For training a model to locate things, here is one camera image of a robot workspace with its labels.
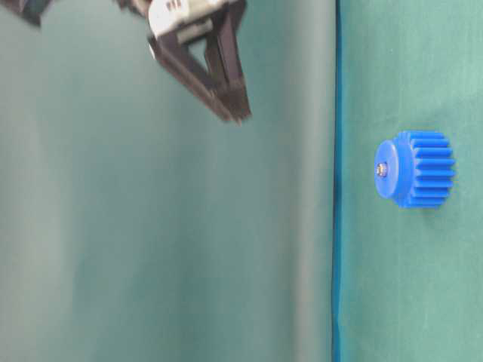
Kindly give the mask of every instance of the dark blue edge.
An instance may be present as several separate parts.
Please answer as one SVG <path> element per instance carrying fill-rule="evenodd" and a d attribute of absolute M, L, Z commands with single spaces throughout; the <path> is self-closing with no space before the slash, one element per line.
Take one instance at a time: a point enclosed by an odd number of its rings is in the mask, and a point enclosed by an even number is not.
<path fill-rule="evenodd" d="M 342 24 L 336 0 L 336 100 L 334 156 L 334 243 L 332 255 L 332 361 L 340 362 L 341 177 L 342 177 Z"/>

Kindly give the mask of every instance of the green backdrop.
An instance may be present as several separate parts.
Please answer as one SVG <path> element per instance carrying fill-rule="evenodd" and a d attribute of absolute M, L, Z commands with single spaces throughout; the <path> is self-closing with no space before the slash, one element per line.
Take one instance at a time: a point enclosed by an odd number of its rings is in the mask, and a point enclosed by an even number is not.
<path fill-rule="evenodd" d="M 0 360 L 330 360 L 334 8 L 250 2 L 241 127 L 110 1 L 0 9 Z"/>
<path fill-rule="evenodd" d="M 342 361 L 483 360 L 483 3 L 340 0 Z M 438 210 L 374 188 L 377 146 L 439 130 L 457 160 Z"/>

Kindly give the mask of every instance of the blue gear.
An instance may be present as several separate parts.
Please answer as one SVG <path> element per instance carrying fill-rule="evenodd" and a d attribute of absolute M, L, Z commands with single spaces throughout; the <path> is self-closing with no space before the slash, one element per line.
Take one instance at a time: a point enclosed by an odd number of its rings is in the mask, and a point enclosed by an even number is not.
<path fill-rule="evenodd" d="M 381 143 L 374 160 L 377 192 L 400 207 L 438 207 L 453 183 L 453 150 L 442 133 L 407 130 Z"/>

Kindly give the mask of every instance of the gear teeth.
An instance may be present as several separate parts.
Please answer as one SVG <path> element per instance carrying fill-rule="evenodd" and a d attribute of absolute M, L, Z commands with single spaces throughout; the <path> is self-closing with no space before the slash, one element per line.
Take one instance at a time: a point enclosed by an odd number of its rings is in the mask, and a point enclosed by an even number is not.
<path fill-rule="evenodd" d="M 404 207 L 437 207 L 449 196 L 453 186 L 451 169 L 453 149 L 442 133 L 429 131 L 402 132 L 398 137 L 409 140 L 414 172 L 411 190 L 402 201 Z"/>

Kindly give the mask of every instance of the screw head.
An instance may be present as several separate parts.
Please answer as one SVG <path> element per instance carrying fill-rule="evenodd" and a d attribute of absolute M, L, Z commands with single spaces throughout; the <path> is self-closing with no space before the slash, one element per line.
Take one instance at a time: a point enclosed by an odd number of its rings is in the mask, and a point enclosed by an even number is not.
<path fill-rule="evenodd" d="M 383 162 L 382 164 L 377 165 L 376 175 L 378 175 L 378 177 L 386 177 L 387 176 L 387 163 L 386 162 Z"/>

